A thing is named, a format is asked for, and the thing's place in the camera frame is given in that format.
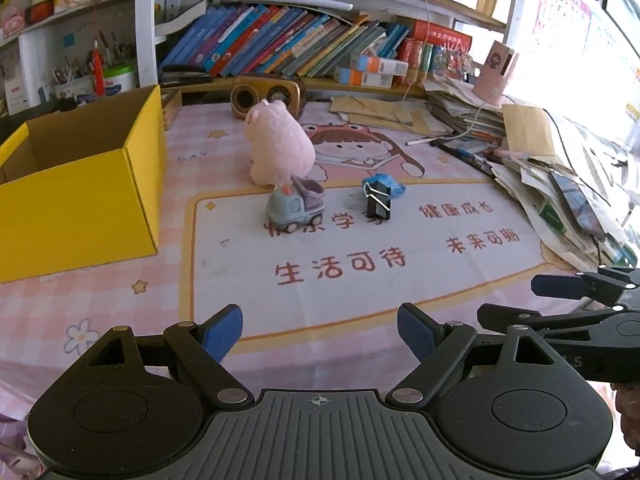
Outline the person's right hand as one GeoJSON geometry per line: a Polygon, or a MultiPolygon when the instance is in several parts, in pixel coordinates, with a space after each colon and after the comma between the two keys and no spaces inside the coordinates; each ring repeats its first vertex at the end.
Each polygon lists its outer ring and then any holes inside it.
{"type": "Polygon", "coordinates": [[[640,391],[639,385],[613,384],[615,407],[620,413],[620,429],[626,445],[639,455],[640,446],[640,391]]]}

